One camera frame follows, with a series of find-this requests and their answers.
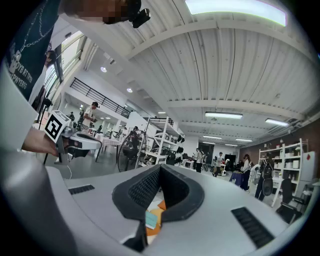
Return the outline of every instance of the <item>paper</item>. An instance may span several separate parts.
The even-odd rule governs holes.
[[[145,212],[145,226],[154,230],[157,225],[158,216],[146,211]]]

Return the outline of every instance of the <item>brown wall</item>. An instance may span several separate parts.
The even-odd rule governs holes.
[[[295,131],[292,135],[288,134],[283,136],[282,139],[286,145],[294,144],[299,141],[299,139],[303,141],[308,140],[309,152],[315,151],[318,165],[317,165],[317,178],[320,178],[320,119],[314,121],[311,124]],[[264,142],[262,144],[258,144],[255,146],[249,146],[245,148],[240,148],[239,159],[243,159],[245,154],[249,154],[251,161],[254,164],[259,163],[259,149],[264,150],[265,143],[271,143],[271,149],[275,149],[276,145],[280,144],[280,138],[276,138],[270,140],[268,142]]]

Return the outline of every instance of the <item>dark t-shirt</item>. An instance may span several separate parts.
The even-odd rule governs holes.
[[[60,1],[44,0],[21,25],[5,55],[11,79],[27,101],[43,71],[46,53],[51,50],[49,44]]]

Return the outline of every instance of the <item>jeans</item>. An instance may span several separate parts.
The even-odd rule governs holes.
[[[221,173],[221,169],[220,169],[220,167],[217,167],[217,168],[216,168],[216,172],[213,173],[212,175],[213,175],[214,177],[217,177],[218,174],[220,174],[220,173]]]
[[[201,173],[201,166],[202,166],[202,163],[196,163],[195,170],[196,170],[197,173]]]
[[[258,186],[256,187],[255,196],[254,196],[255,198],[259,199],[260,201],[263,201],[265,198],[264,192],[262,190],[263,184],[264,184],[264,179],[261,177],[259,179]]]
[[[241,188],[245,191],[248,190],[248,181],[250,178],[250,170],[247,170],[244,174],[243,174],[243,182],[241,185]]]

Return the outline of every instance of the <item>ceiling light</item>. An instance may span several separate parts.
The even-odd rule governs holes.
[[[221,140],[222,138],[220,137],[212,137],[212,136],[203,136],[204,138],[210,138],[210,139],[219,139]]]
[[[243,117],[242,114],[232,114],[232,113],[219,113],[219,112],[205,112],[206,117],[211,118],[233,118],[233,119],[241,119]]]
[[[252,142],[253,140],[251,139],[242,139],[242,138],[236,138],[236,141],[240,141],[240,142]]]
[[[192,15],[229,12],[255,15],[286,26],[286,13],[257,0],[185,0]]]
[[[270,119],[270,118],[265,120],[265,122],[269,123],[269,124],[274,124],[274,125],[277,125],[277,126],[285,126],[285,127],[287,127],[289,125],[287,122],[277,121],[277,120]]]

